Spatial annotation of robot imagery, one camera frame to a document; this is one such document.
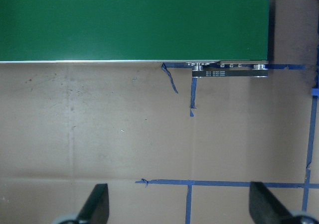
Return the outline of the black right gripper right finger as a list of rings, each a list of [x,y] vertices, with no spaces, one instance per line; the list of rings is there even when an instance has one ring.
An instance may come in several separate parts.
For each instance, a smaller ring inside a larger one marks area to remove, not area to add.
[[[251,182],[249,214],[255,224],[296,224],[294,216],[262,182]]]

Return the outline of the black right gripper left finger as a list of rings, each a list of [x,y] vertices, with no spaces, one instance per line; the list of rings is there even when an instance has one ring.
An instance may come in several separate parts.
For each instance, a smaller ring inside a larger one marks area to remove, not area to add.
[[[75,219],[76,224],[106,224],[109,219],[108,184],[97,184]]]

